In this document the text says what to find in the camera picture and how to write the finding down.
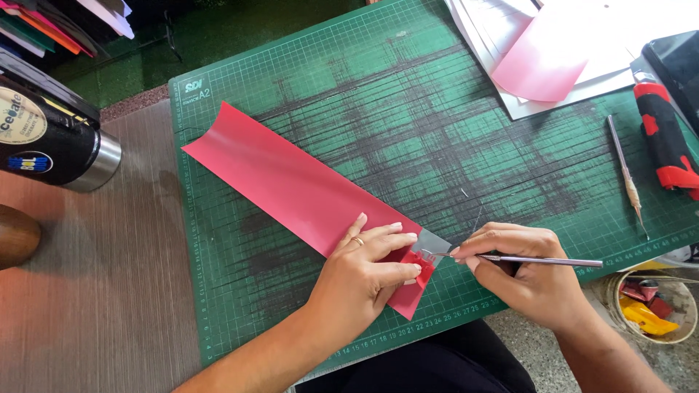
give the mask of black pants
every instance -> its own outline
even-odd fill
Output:
[[[480,365],[511,392],[535,393],[534,382],[524,367],[483,320],[443,331],[420,340],[439,345]],[[296,386],[298,393],[339,392],[347,384],[360,363],[328,373]]]

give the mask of metal weeding tool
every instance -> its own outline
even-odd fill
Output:
[[[451,255],[446,253],[436,253],[429,252],[428,250],[422,249],[422,251],[428,254],[437,255],[440,257],[451,257]],[[593,261],[590,259],[559,259],[559,258],[532,258],[532,257],[515,257],[513,255],[495,255],[495,254],[476,254],[477,257],[488,259],[493,262],[528,262],[532,264],[555,264],[555,265],[567,265],[567,266],[588,266],[588,267],[602,267],[602,261]]]
[[[619,155],[621,174],[624,175],[624,183],[626,184],[626,193],[631,201],[631,206],[633,206],[633,208],[636,210],[638,221],[641,223],[641,228],[643,228],[643,232],[646,234],[646,240],[651,240],[650,236],[648,236],[646,227],[643,225],[643,218],[641,218],[641,200],[638,198],[638,191],[636,190],[636,186],[633,184],[633,180],[631,180],[631,174],[628,172],[626,160],[624,159],[624,152],[621,151],[621,144],[619,142],[619,136],[617,135],[617,129],[614,128],[614,120],[612,120],[612,115],[607,116],[607,123],[610,125],[612,139],[614,139],[614,146],[617,149],[617,154]]]

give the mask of cutting mat grid lines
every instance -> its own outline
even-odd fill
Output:
[[[487,221],[547,227],[571,257],[605,260],[576,270],[590,280],[699,241],[699,206],[657,185],[630,90],[511,122],[442,0],[384,0],[169,87],[177,147],[226,101],[454,244]],[[610,150],[610,113],[648,243]],[[179,149],[178,167],[206,366],[302,306],[324,258]],[[412,321],[387,308],[316,371],[504,308],[445,260]]]

